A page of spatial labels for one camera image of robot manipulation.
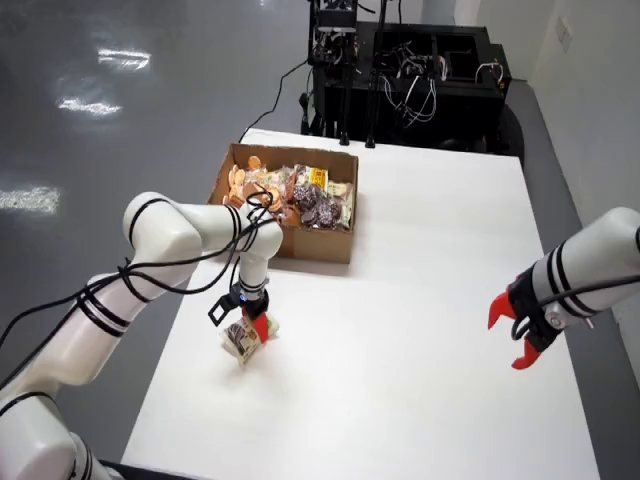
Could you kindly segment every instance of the wire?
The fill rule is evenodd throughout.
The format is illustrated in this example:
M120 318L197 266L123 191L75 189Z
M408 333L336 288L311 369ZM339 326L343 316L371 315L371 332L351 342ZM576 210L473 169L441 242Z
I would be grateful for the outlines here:
M313 67L311 67L311 69L309 70L309 75L307 75L307 100L309 99L309 95L311 95L311 93L309 92L309 80L311 80L312 73L313 73Z
M247 134L247 132L249 130L251 130L253 127L255 127L258 122L260 120L262 120L264 117L266 117L267 115L273 113L276 111L276 107L278 106L278 102L280 101L280 95L282 94L282 83L284 82L284 79L287 78L289 75L291 75L293 72L295 72L296 70L298 70L300 67L302 67L303 65L305 65L307 63L307 60L305 59L304 62L299 63L298 65L296 65L295 67L293 67L291 70L289 70L287 73L285 73L282 77L280 77L280 88L278 88L278 96L276 97L276 102L273 104L273 108L271 110L268 110L266 112L264 112L262 115L260 115L255 122L253 122L251 125L249 125L244 133L240 136L240 139L238 140L238 143L242 143L242 139L244 138L244 136Z
M590 283L582 287L573 288L571 290L566 290L562 293L557 293L555 295L550 295L546 298L543 298L537 303L535 307L533 307L533 309L541 309L542 307L545 307L550 303L562 300L563 298L572 297L574 295L606 290L608 288L622 287L624 285L631 285L633 283L640 283L640 275L631 275L628 277L619 277L612 280L603 280L600 282ZM522 325L522 323L527 317L531 315L531 313L533 312L526 313L522 318L517 318L513 322L513 325L511 326L511 338L513 338L514 340L520 340L530 330L531 323L529 321L527 321L524 325Z
M422 111L424 110L424 107L427 105L427 102L429 101L429 97L433 95L433 105L431 107L431 113L429 113L428 115L426 115L426 117L423 116ZM413 120L411 120L409 122L409 124L405 127L405 128L409 128L411 125L413 125L413 122L421 122L421 123L426 123L431 121L431 119L433 118L433 116L436 114L436 87L435 87L435 81L433 79L431 79L431 86L429 89L429 94L427 95L427 98L424 99L424 103L422 104L422 107L420 108L420 112L418 112L417 114L413 115L411 113L411 111L409 112L409 115L411 115L413 117Z
M262 202L258 201L258 203L252 202L252 200L254 198L257 197L267 197L266 200L266 205L263 205ZM25 310L24 312L20 313L19 315L17 315L14 319L12 319L9 324L7 325L7 327L5 328L5 330L2 333L2 336L0 336L0 348L2 347L2 345L4 344L5 340L7 339L7 337L9 336L9 334L11 333L11 331L13 330L13 328L18 324L18 322L20 322L21 320L23 320L24 318L34 314L34 313L38 313L44 310L48 310L51 308L55 308L57 306L61 306L65 303L68 303L72 300L76 300L76 303L73 305L73 307L71 307L71 309L67 312L67 314L62 318L62 320L54 327L54 329L45 337L45 339L38 344L38 346L36 346L36 348L34 348L23 360L22 362L20 362L20 364L2 381L2 383L0 383L0 390L2 390L5 386L7 386L9 384L9 382L11 382L35 357L36 355L38 355L42 349L51 341L51 339L55 336L56 333L58 333L60 331L60 329L67 323L67 321L71 318L72 314L78 309L79 307L79 303L78 301L82 298L83 294L86 294L87 292L95 294L97 292L99 292L100 290L102 290L103 288L107 287L108 285L110 285L111 283L113 283L116 280L119 279L125 279L125 278L130 278L130 277L139 277L142 278L146 281L148 281L149 283L152 283L160 288L162 288L163 290L166 290L168 292L172 292L172 293L177 293L177 294L181 294L181 295L195 295L198 293L202 293L206 290L209 290L210 288L212 288L221 278L222 276L224 276L224 274L226 273L226 271L229 268L229 264L231 263L231 259L233 258L233 255L235 254L236 248L238 246L238 243L240 242L240 240L242 240L242 238L244 238L245 236L253 233L255 230L261 228L264 225L267 225L269 223L273 223L275 222L274 218L270 218L268 220L264 220L264 221L260 221L262 219L262 217L265 215L265 213L268 211L268 208L273 204L273 194L271 194L270 192L267 191L263 191L263 192L255 192L252 193L251 195L249 195L246 199L247 204L253 206L253 210L251 212L255 212L258 209L262 209L262 211L260 212L260 214L252 219L251 214L249 214L249 219L251 224L246 227L244 230L242 230L235 238L231 239L229 241L229 243L227 243L227 245L225 245L222 249L208 253L206 255L200 255L197 257L192 257L192 258L187 258L184 260L176 260L176 261L170 261L170 262L143 262L143 263L136 263L136 264L127 264L127 266L123 267L123 268L119 268L118 269L118 273L114 273L112 275L108 275L106 277L100 278L98 280L96 280L95 282L92 282L90 284L85 285L82 289L74 292L71 295L68 295L64 298L61 298L59 300L55 300L53 302L49 302L49 303L45 303L42 305L39 305L37 307L33 307L30 308L28 310ZM176 288L173 287L171 285L168 285L164 282L161 282L160 280L157 280L156 278L143 273L143 272L139 272L136 271L138 269L141 268L157 268L157 267L169 267L169 266L179 266L179 265L188 265L191 263L198 263L201 262L203 260L208 260L214 257L217 257L219 255L221 255L222 253L224 253L225 251L229 250L229 255L227 257L227 261L225 263L225 265L223 266L222 270L218 273L218 275L209 283L201 286L201 287L197 287L194 289L180 289L180 288ZM236 266L239 262L240 258L238 258L236 260L236 263L234 265L233 271L232 271L232 280L233 277L235 276L235 270L236 270ZM131 290L133 287L128 285L127 283L125 283L125 285L127 285L127 287Z
M236 259L236 262L233 264L233 270L231 270L231 277L229 277L229 289L233 287L233 280L236 278L236 268L238 268L238 263L240 263L240 257Z
M411 92L413 92L413 87L415 87L415 85L418 82L419 78L420 78L420 75L416 75L416 78L413 80L413 83L411 84L411 87L409 88L409 92L407 93L407 98L404 99L404 104L405 105L409 102L409 97L411 96Z
M481 63L480 66L478 67L478 70L476 70L476 83L478 83L478 74L480 73L480 70L482 70L483 68L486 67L491 67L491 71L493 72L493 68L494 67L500 67L500 78L498 78L498 83L500 83L502 81L502 77L504 75L504 68L502 67L502 64L498 63L498 62L490 62L490 63Z
M549 297L543 298L538 302L538 307L542 308L550 303L553 303L557 300L562 300L563 298L571 297L573 295L580 295L582 293L596 292L598 290L606 290L608 288L621 287L624 285L631 285L632 283L640 283L640 275L631 275L628 277L619 277L614 278L612 280L602 280L600 282L590 283L588 285L584 285L582 287L573 288L571 290L566 290L562 293L557 293L555 295L551 295Z
M364 5L362 5L360 2L358 2L358 7L363 9L365 12L370 13L371 15L375 15L376 11L372 10L370 8L365 7Z

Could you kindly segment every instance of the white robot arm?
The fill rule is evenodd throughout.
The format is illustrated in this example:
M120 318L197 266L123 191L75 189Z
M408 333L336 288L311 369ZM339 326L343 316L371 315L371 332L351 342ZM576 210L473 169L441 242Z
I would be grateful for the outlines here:
M166 291L161 285L175 287L193 273L197 261L181 261L203 250L231 245L241 252L236 293L247 311L264 313L267 264L283 234L257 205L183 205L157 193L143 193L129 204L123 226L136 250L129 267L148 277L115 274L106 286L86 289L50 341L0 389L0 480L62 480L73 473L83 480L111 478L67 431L53 397L61 384L85 385L96 378L138 313ZM111 276L94 277L89 285Z
M640 214L614 208L518 275L491 304L489 328L515 320L511 336L525 341L512 366L526 369L566 327L592 327L592 315L638 292L639 273Z

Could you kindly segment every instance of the gray floor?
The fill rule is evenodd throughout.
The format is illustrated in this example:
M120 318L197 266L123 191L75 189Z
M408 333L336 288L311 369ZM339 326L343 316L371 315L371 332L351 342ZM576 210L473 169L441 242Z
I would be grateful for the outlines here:
M6 202L0 208L0 326L122 264L131 254L122 213L140 191L185 202L207 198L227 145L271 106L280 75L305 58L307 5L3 2L0 198L44 187L59 200L49 211ZM139 53L99 57L101 49L144 52L149 62ZM262 127L298 130L306 74L305 68L287 80L278 111ZM81 104L97 112L69 110ZM516 82L509 104L525 131L525 176L550 249L580 224L533 92ZM170 295L154 302L93 384L59 396L69 427L102 458L117 461L124 451L178 304ZM0 350L0 376L59 315L20 326ZM602 478L640 478L640 394L617 326L601 318L596 332L575 329L568 338ZM523 415L523 437L514 441L526 441L526 424L536 415L544 412Z

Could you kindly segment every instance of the white wall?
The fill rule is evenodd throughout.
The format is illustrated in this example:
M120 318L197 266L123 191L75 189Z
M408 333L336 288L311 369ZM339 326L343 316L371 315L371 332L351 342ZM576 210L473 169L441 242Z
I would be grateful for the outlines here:
M567 53L559 15L573 31ZM640 211L640 2L558 0L531 83L583 223ZM640 383L640 296L614 314Z
M555 0L480 2L476 23L487 27L492 43L502 44L514 78L531 78L554 3Z
M456 0L423 0L422 24L454 25Z
M475 26L478 20L481 0L457 0L453 9L456 25Z
M380 0L359 0L360 5L375 11L372 15L358 9L358 20L362 22L377 22L380 13ZM422 0L402 0L402 23L420 23L422 18ZM387 3L386 23L398 23L398 0Z

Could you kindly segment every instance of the white tabletop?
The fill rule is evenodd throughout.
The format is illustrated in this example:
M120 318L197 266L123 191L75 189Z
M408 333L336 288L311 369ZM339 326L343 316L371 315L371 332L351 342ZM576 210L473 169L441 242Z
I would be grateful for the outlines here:
M511 321L487 331L493 298L542 255L516 158L245 143L360 157L351 264L272 261L279 338L244 370L207 317L228 280L186 297L124 463L216 480L598 478L564 336L516 371Z

